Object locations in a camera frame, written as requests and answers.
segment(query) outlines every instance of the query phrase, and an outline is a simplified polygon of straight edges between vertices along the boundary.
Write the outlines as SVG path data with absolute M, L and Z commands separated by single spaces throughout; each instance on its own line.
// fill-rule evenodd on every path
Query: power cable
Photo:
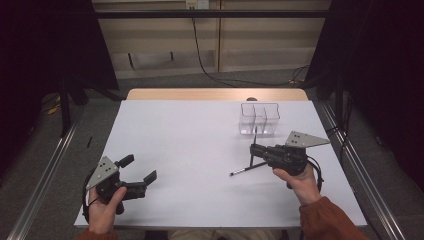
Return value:
M 273 84 L 273 83 L 259 83 L 259 82 L 245 81 L 245 80 L 240 80 L 240 79 L 230 79 L 230 78 L 223 79 L 223 78 L 216 78 L 216 77 L 211 76 L 209 73 L 206 72 L 205 68 L 203 67 L 203 62 L 202 62 L 202 59 L 200 57 L 199 42 L 198 42 L 198 38 L 197 38 L 196 20 L 194 18 L 192 18 L 192 23 L 193 23 L 193 30 L 194 30 L 194 38 L 195 38 L 195 41 L 196 41 L 197 57 L 199 59 L 200 68 L 202 69 L 203 73 L 206 76 L 208 76 L 211 80 L 218 82 L 218 83 L 225 84 L 225 85 L 233 87 L 233 88 L 237 88 L 237 86 L 232 85 L 230 83 L 227 83 L 227 81 L 256 84 L 256 85 L 262 85 L 262 86 L 268 86 L 268 87 L 280 87 L 280 86 L 284 86 L 284 85 L 292 83 L 293 80 L 290 80 L 290 81 L 287 81 L 287 82 L 284 82 L 284 83 Z M 302 72 L 302 70 L 307 68 L 307 67 L 309 67 L 309 65 L 296 68 L 293 72 L 293 78 L 296 78 L 300 74 L 300 72 Z

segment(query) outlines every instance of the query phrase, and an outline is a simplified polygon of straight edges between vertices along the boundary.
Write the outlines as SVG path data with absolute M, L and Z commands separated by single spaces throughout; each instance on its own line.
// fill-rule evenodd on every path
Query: triangular plate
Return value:
M 108 157 L 102 157 L 96 170 L 91 176 L 90 181 L 88 181 L 86 189 L 92 189 L 117 171 L 119 171 L 119 168 L 112 162 L 112 160 Z
M 306 133 L 292 131 L 287 138 L 286 146 L 308 148 L 330 143 L 330 140 L 315 137 Z

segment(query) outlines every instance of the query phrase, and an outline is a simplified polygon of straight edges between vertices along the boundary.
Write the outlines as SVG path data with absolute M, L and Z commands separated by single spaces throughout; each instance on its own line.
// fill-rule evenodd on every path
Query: black robotic tool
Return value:
M 324 181 L 321 177 L 321 168 L 315 159 L 309 157 L 306 154 L 306 148 L 311 146 L 317 146 L 322 144 L 328 144 L 329 140 L 318 138 L 304 133 L 292 131 L 285 145 L 275 145 L 274 147 L 265 147 L 260 144 L 256 144 L 256 134 L 253 143 L 250 145 L 250 165 L 247 168 L 230 173 L 230 176 L 255 169 L 257 167 L 268 165 L 275 168 L 285 170 L 291 176 L 297 176 L 305 171 L 306 165 L 311 164 L 317 171 L 318 189 L 321 190 L 322 182 Z M 259 157 L 264 162 L 253 165 L 253 158 Z
M 105 203 L 108 203 L 112 199 L 113 194 L 120 187 L 127 188 L 123 201 L 144 198 L 146 196 L 147 186 L 149 186 L 157 178 L 156 170 L 147 175 L 147 177 L 143 179 L 143 182 L 126 183 L 120 180 L 119 168 L 125 168 L 133 161 L 134 155 L 132 154 L 115 163 L 113 163 L 108 157 L 103 157 L 97 167 L 90 172 L 84 182 L 84 191 L 82 196 L 83 215 L 87 222 L 89 220 L 88 208 L 91 203 L 98 200 L 95 199 L 90 204 L 86 204 L 85 196 L 87 194 L 87 190 L 93 187 L 96 188 L 99 200 Z M 116 214 L 120 215 L 123 212 L 124 204 L 120 202 L 116 208 Z
M 250 155 L 262 158 L 268 166 L 281 168 L 292 176 L 297 176 L 305 170 L 308 156 L 305 148 L 275 145 L 265 147 L 256 143 L 250 145 Z

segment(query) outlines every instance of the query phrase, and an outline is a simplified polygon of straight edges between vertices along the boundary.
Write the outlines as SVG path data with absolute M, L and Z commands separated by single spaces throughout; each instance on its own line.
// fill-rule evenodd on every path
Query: wall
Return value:
M 179 0 L 92 1 L 96 10 L 185 9 L 185 1 Z M 330 2 L 210 0 L 210 8 L 326 10 Z M 99 22 L 111 55 L 196 51 L 191 19 L 102 19 Z M 196 19 L 196 28 L 199 48 L 212 53 L 215 71 L 281 69 L 309 64 L 323 22 L 324 19 Z M 263 57 L 258 61 L 255 60 L 258 53 L 276 58 Z

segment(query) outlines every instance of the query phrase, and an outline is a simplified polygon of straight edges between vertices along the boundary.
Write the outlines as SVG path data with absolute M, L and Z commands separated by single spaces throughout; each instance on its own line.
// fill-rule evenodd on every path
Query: black cable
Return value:
M 322 178 L 322 173 L 321 173 L 321 166 L 319 165 L 318 161 L 315 160 L 315 158 L 310 156 L 307 156 L 307 157 L 308 157 L 308 160 L 307 160 L 308 163 L 311 164 L 312 167 L 317 172 L 317 187 L 318 187 L 318 191 L 321 192 L 322 182 L 324 182 L 324 179 Z M 299 240 L 303 240 L 303 238 L 304 238 L 304 232 L 303 232 L 303 229 L 301 229 L 299 234 Z
M 94 168 L 93 170 L 90 171 L 90 173 L 87 175 L 87 177 L 84 180 L 84 186 L 82 187 L 82 215 L 85 217 L 85 220 L 87 221 L 87 223 L 89 223 L 89 219 L 90 219 L 90 214 L 88 211 L 88 208 L 90 207 L 90 205 L 96 201 L 98 198 L 96 198 L 94 201 L 92 201 L 90 204 L 87 205 L 87 202 L 85 200 L 85 197 L 87 195 L 87 184 L 88 181 L 90 181 L 91 176 L 93 175 L 94 171 L 96 170 L 96 168 Z
M 342 123 L 343 128 L 345 129 L 345 131 L 344 131 L 345 134 L 344 134 L 344 137 L 343 137 L 342 146 L 340 147 L 340 156 L 339 156 L 339 163 L 340 163 L 340 166 L 342 167 L 342 169 L 344 169 L 343 150 L 346 147 L 346 143 L 347 143 L 347 140 L 348 140 L 350 117 L 352 115 L 352 109 L 353 109 L 353 100 L 349 96 L 347 103 L 346 103 L 346 112 L 344 114 L 343 123 Z
M 305 65 L 303 67 L 298 67 L 295 70 L 293 70 L 293 74 L 292 74 L 292 81 L 293 81 L 293 86 L 292 88 L 294 88 L 295 84 L 296 84 L 296 78 L 297 76 L 299 76 L 299 74 L 306 68 L 309 68 L 309 65 Z
M 259 83 L 259 82 L 245 81 L 245 80 L 240 80 L 240 79 L 223 79 L 223 78 L 212 77 L 211 75 L 209 75 L 206 72 L 205 68 L 203 67 L 202 59 L 200 58 L 199 43 L 198 43 L 198 40 L 197 40 L 196 20 L 194 18 L 192 18 L 192 23 L 193 23 L 193 30 L 194 30 L 194 38 L 195 38 L 195 41 L 196 41 L 197 57 L 199 59 L 200 68 L 202 69 L 203 73 L 206 76 L 208 76 L 211 80 L 213 80 L 215 82 L 218 82 L 218 83 L 225 84 L 225 85 L 230 86 L 230 87 L 233 87 L 233 88 L 237 88 L 237 86 L 234 86 L 232 84 L 226 83 L 226 81 L 230 81 L 230 82 L 241 82 L 241 83 L 248 83 L 248 84 L 256 84 L 256 85 L 269 86 L 269 87 L 279 87 L 279 86 L 284 86 L 284 85 L 287 85 L 287 84 L 290 84 L 291 83 L 291 81 L 287 81 L 287 82 L 284 82 L 284 83 L 275 83 L 275 84 L 273 84 L 273 83 Z

